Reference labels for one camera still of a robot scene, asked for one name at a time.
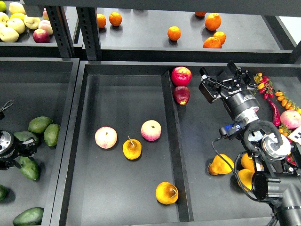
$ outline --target apple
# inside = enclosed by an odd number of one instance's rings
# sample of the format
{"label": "apple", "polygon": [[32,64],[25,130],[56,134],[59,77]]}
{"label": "apple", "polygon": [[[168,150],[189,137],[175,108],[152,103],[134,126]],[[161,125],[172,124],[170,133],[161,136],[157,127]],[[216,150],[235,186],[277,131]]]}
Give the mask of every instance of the apple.
{"label": "apple", "polygon": [[186,86],[177,86],[174,89],[173,96],[179,105],[186,105],[190,98],[190,90]]}
{"label": "apple", "polygon": [[6,26],[8,20],[9,20],[8,15],[6,15],[5,13],[0,12],[0,23],[4,24]]}
{"label": "apple", "polygon": [[186,67],[176,67],[171,73],[171,81],[176,86],[187,86],[191,78],[192,73]]}
{"label": "apple", "polygon": [[5,27],[0,30],[0,39],[4,42],[15,42],[19,38],[19,33],[11,27]]}
{"label": "apple", "polygon": [[23,20],[19,18],[13,18],[8,20],[8,27],[13,28],[19,34],[22,34],[25,31],[25,24]]}
{"label": "apple", "polygon": [[116,144],[117,133],[112,127],[101,127],[95,133],[95,141],[101,148],[109,149]]}
{"label": "apple", "polygon": [[141,127],[141,135],[148,141],[155,141],[161,136],[161,125],[155,120],[148,120]]}
{"label": "apple", "polygon": [[41,22],[39,22],[38,28],[47,31],[49,35],[53,34],[53,30],[49,20],[42,20]]}
{"label": "apple", "polygon": [[295,129],[301,126],[301,115],[294,110],[287,110],[280,116],[280,121],[288,129]]}
{"label": "apple", "polygon": [[37,29],[33,32],[33,40],[36,43],[50,43],[50,37],[47,31],[43,29]]}
{"label": "apple", "polygon": [[29,29],[37,29],[39,27],[39,23],[40,23],[40,18],[39,17],[31,17],[31,16],[24,16],[24,24],[26,27],[28,27]]}
{"label": "apple", "polygon": [[47,13],[47,11],[46,11],[46,8],[44,8],[44,10],[43,10],[43,19],[44,20],[49,20],[49,17],[48,17],[48,13]]}
{"label": "apple", "polygon": [[26,14],[23,5],[19,2],[11,2],[9,4],[8,10],[10,11],[11,14],[14,14],[14,13]]}
{"label": "apple", "polygon": [[6,26],[3,23],[0,23],[0,31],[2,28],[5,28]]}

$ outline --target orange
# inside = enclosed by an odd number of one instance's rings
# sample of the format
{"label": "orange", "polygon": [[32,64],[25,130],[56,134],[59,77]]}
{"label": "orange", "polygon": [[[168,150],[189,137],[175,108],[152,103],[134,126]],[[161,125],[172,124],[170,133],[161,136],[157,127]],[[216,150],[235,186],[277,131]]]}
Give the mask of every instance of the orange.
{"label": "orange", "polygon": [[221,40],[221,44],[224,44],[226,41],[226,34],[224,32],[216,32],[213,37],[217,37]]}
{"label": "orange", "polygon": [[195,12],[195,15],[197,16],[205,16],[205,12]]}
{"label": "orange", "polygon": [[215,31],[222,24],[221,16],[218,13],[211,13],[205,21],[205,27],[210,31]]}
{"label": "orange", "polygon": [[109,21],[113,26],[119,26],[122,22],[122,16],[117,12],[113,12],[109,16]]}
{"label": "orange", "polygon": [[204,41],[204,48],[221,48],[222,43],[221,40],[217,37],[209,37]]}
{"label": "orange", "polygon": [[103,14],[97,13],[98,28],[104,28],[107,24],[107,20]]}
{"label": "orange", "polygon": [[177,41],[181,36],[181,30],[177,26],[172,26],[168,29],[167,35],[170,40]]}

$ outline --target yellow apple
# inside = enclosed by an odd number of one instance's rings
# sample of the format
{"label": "yellow apple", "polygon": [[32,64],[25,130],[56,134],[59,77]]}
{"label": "yellow apple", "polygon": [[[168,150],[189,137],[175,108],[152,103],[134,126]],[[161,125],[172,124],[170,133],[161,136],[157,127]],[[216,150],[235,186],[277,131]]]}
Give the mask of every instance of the yellow apple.
{"label": "yellow apple", "polygon": [[25,24],[19,18],[13,18],[11,20],[8,20],[8,27],[13,28],[19,34],[22,34],[25,31]]}

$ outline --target shelf post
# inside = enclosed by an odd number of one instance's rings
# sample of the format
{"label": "shelf post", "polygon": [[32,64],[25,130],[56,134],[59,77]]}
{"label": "shelf post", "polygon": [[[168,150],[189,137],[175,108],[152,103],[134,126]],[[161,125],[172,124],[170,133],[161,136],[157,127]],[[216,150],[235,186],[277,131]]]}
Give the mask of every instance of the shelf post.
{"label": "shelf post", "polygon": [[61,6],[45,6],[61,58],[74,58],[73,41]]}
{"label": "shelf post", "polygon": [[101,60],[96,8],[76,7],[88,60]]}

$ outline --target black tray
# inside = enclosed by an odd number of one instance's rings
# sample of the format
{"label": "black tray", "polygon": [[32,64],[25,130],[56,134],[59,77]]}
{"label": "black tray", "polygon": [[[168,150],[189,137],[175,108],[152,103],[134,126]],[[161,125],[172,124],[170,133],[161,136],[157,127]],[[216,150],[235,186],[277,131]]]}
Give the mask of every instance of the black tray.
{"label": "black tray", "polygon": [[[8,14],[8,17],[11,16],[8,10],[11,2],[5,2],[7,10],[4,13]],[[78,26],[76,8],[64,7],[64,9],[73,46],[75,48],[82,48],[83,39]],[[60,57],[54,34],[50,35],[50,43],[36,43],[32,37],[33,32],[34,30],[25,26],[25,32],[20,34],[16,42],[3,42],[0,40],[0,48],[2,49],[0,57]]]}
{"label": "black tray", "polygon": [[[237,64],[251,74],[269,76],[276,89],[300,105],[299,65]],[[172,99],[168,70],[177,63],[81,62],[70,124],[58,180],[51,225],[266,225],[271,209],[248,199],[231,174],[206,172],[215,154],[211,141],[218,129],[231,124],[222,102],[210,105],[198,90],[199,69],[226,70],[226,64],[188,63],[193,73],[190,102]],[[271,120],[272,110],[260,95],[258,116]],[[155,143],[140,134],[144,121],[155,119],[162,136]],[[101,126],[116,129],[119,140],[111,150],[94,140]],[[142,142],[142,157],[128,161],[122,144],[130,135]],[[221,141],[218,151],[234,159],[243,151],[237,140]],[[155,189],[161,181],[174,182],[180,198],[163,206]]]}
{"label": "black tray", "polygon": [[14,104],[0,121],[1,130],[26,131],[35,117],[48,116],[61,125],[57,146],[48,147],[43,138],[34,159],[40,167],[40,179],[28,180],[17,167],[0,170],[0,184],[9,189],[0,202],[2,226],[32,207],[43,207],[43,226],[50,224],[57,179],[63,154],[78,59],[0,58],[0,103]]}

